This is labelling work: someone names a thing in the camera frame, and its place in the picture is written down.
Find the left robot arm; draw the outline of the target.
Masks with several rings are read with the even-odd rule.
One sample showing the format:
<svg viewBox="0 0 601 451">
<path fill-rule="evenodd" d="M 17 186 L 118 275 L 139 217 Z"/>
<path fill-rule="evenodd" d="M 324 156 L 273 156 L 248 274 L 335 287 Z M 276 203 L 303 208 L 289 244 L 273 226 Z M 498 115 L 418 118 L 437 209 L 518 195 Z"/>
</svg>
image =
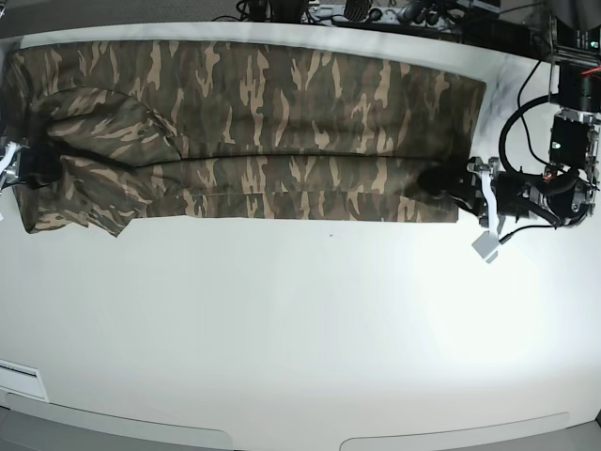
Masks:
<svg viewBox="0 0 601 451">
<path fill-rule="evenodd" d="M 435 166 L 418 182 L 435 198 L 448 198 L 487 227 L 485 236 L 504 244 L 504 219 L 542 219 L 543 228 L 578 226 L 593 213 L 599 190 L 597 153 L 600 146 L 600 4 L 597 1 L 550 1 L 547 4 L 551 68 L 559 73 L 556 87 L 530 101 L 519 101 L 503 125 L 498 157 L 483 162 Z M 530 110 L 555 104 L 548 158 L 541 174 L 513 167 L 506 141 Z"/>
</svg>

